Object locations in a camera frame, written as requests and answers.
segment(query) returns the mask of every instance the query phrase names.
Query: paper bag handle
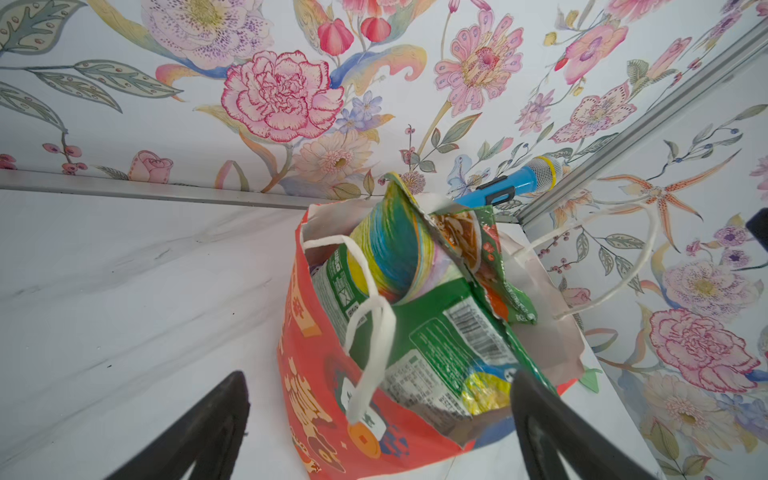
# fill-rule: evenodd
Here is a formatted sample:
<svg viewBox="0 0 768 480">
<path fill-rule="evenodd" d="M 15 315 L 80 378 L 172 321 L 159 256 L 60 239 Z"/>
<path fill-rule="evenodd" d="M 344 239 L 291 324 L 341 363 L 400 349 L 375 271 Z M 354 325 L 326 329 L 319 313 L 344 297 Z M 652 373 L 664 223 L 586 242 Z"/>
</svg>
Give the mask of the paper bag handle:
<svg viewBox="0 0 768 480">
<path fill-rule="evenodd" d="M 650 260 L 650 256 L 653 254 L 654 242 L 656 241 L 656 236 L 659 233 L 659 226 L 660 226 L 659 219 L 657 218 L 656 215 L 654 215 L 654 212 L 650 208 L 650 205 L 647 205 L 645 203 L 633 204 L 632 207 L 640 207 L 644 209 L 645 213 L 648 214 L 648 220 L 650 221 L 650 225 L 648 226 L 648 238 L 645 241 L 643 250 L 640 252 L 640 256 L 637 258 L 637 262 L 635 262 L 632 269 L 627 273 L 626 276 L 624 276 L 621 279 L 621 282 L 619 282 L 618 285 L 614 286 L 612 289 L 608 290 L 606 293 L 599 296 L 596 300 L 592 300 L 589 303 L 576 306 L 574 308 L 564 311 L 563 313 L 560 313 L 559 315 L 555 315 L 554 319 L 556 320 L 564 319 L 566 316 L 574 315 L 575 313 L 579 313 L 579 312 L 584 312 L 585 310 L 589 310 L 590 308 L 595 308 L 596 306 L 607 302 L 613 295 L 616 294 L 616 292 L 618 292 L 621 288 L 623 288 L 630 281 L 632 281 L 632 279 L 635 278 L 635 276 L 640 272 L 640 269 L 643 268 L 645 263 L 647 263 L 647 261 Z M 614 215 L 614 214 L 618 214 L 619 212 L 626 213 L 626 209 L 627 209 L 626 207 L 619 207 L 619 208 L 594 212 L 592 215 L 590 215 L 589 217 L 586 217 L 579 223 L 564 225 L 563 227 L 560 227 L 556 230 L 546 233 L 542 237 L 539 237 L 536 240 L 533 240 L 531 242 L 531 245 L 529 245 L 528 247 L 523 247 L 517 252 L 513 253 L 512 258 L 514 258 L 515 261 L 517 261 L 518 263 L 521 263 L 521 258 L 523 256 L 533 252 L 536 246 L 541 245 L 545 241 L 550 240 L 574 227 L 584 226 L 587 223 L 590 223 L 592 220 L 595 220 L 596 218 L 601 217 L 603 215 Z"/>
<path fill-rule="evenodd" d="M 324 247 L 326 245 L 338 245 L 344 243 L 349 253 L 357 261 L 362 269 L 362 275 L 366 279 L 369 297 L 357 307 L 357 310 L 349 318 L 349 324 L 346 327 L 346 337 L 344 339 L 344 353 L 349 355 L 349 349 L 355 339 L 355 332 L 364 315 L 371 312 L 373 318 L 373 332 L 371 334 L 371 350 L 368 357 L 368 363 L 362 371 L 360 381 L 355 387 L 352 398 L 349 399 L 349 405 L 346 409 L 346 419 L 350 425 L 355 425 L 362 421 L 362 417 L 373 399 L 373 394 L 379 388 L 379 384 L 384 381 L 386 364 L 389 360 L 389 354 L 392 352 L 392 344 L 395 342 L 395 312 L 386 298 L 379 295 L 379 289 L 376 282 L 373 281 L 371 269 L 368 266 L 365 254 L 358 247 L 355 240 L 346 235 L 332 235 L 330 237 L 320 238 L 318 240 L 307 240 L 302 244 L 304 250 L 314 247 Z"/>
</svg>

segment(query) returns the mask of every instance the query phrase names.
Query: black object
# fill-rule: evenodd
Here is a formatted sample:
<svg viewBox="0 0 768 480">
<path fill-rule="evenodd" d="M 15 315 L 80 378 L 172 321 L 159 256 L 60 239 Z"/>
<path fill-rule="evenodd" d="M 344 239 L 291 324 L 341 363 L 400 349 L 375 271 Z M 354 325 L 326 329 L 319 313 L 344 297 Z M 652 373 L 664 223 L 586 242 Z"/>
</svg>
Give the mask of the black object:
<svg viewBox="0 0 768 480">
<path fill-rule="evenodd" d="M 107 480 L 227 480 L 243 442 L 250 404 L 245 375 L 232 372 Z"/>
<path fill-rule="evenodd" d="M 764 249 L 768 250 L 768 208 L 763 208 L 746 222 L 746 229 L 755 236 Z"/>
<path fill-rule="evenodd" d="M 490 187 L 493 184 L 497 184 L 498 182 L 501 182 L 501 181 L 504 181 L 504 180 L 507 180 L 507 175 L 501 175 L 498 178 L 494 178 L 493 180 L 491 180 L 489 182 L 486 182 L 483 185 L 480 185 L 479 187 L 477 187 L 475 189 L 475 191 L 483 190 L 485 188 Z M 495 192 L 493 194 L 486 195 L 485 196 L 485 204 L 486 205 L 493 205 L 495 207 L 496 205 L 503 204 L 504 202 L 509 202 L 514 197 L 515 197 L 515 185 L 512 185 L 511 187 L 506 188 L 504 190 L 500 190 L 500 191 Z"/>
<path fill-rule="evenodd" d="M 655 480 L 524 369 L 511 402 L 531 480 L 568 480 L 558 452 L 584 480 Z"/>
</svg>

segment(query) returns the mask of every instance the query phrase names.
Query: blue microphone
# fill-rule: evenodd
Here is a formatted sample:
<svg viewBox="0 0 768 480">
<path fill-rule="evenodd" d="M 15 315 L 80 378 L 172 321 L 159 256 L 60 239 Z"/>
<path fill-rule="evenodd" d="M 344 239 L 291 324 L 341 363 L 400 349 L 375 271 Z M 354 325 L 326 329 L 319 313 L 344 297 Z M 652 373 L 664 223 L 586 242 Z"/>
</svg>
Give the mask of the blue microphone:
<svg viewBox="0 0 768 480">
<path fill-rule="evenodd" d="M 523 168 L 480 185 L 477 190 L 454 200 L 465 207 L 499 205 L 515 195 L 537 194 L 554 188 L 563 177 L 563 166 L 549 157 L 536 157 Z"/>
</svg>

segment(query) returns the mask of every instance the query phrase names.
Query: snack bag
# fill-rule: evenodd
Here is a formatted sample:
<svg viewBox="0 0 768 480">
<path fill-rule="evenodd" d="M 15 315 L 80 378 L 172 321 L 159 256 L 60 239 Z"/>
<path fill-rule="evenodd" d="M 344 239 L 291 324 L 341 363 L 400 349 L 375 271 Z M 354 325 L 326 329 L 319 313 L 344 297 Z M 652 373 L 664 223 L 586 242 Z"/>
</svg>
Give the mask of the snack bag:
<svg viewBox="0 0 768 480">
<path fill-rule="evenodd" d="M 465 445 L 498 420 L 478 415 L 509 406 L 511 378 L 521 364 L 548 384 L 507 325 L 532 322 L 535 309 L 504 280 L 501 255 L 493 254 L 499 245 L 492 211 L 428 218 L 399 177 L 389 179 L 383 201 L 349 235 L 397 318 L 380 388 Z M 312 281 L 343 342 L 349 318 L 369 296 L 359 265 L 342 245 Z M 371 338 L 368 318 L 349 351 L 361 369 Z"/>
</svg>

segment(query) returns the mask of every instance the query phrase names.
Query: microphone grille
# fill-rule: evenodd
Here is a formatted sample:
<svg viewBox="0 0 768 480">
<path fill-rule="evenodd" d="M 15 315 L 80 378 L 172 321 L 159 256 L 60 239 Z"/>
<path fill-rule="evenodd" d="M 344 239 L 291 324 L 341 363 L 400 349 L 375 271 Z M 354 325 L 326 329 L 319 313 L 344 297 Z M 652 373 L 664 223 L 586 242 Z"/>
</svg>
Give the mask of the microphone grille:
<svg viewBox="0 0 768 480">
<path fill-rule="evenodd" d="M 563 179 L 563 165 L 554 159 L 549 157 L 536 157 L 527 163 L 527 166 L 533 170 L 536 175 L 536 188 L 535 194 L 551 190 L 554 184 Z"/>
</svg>

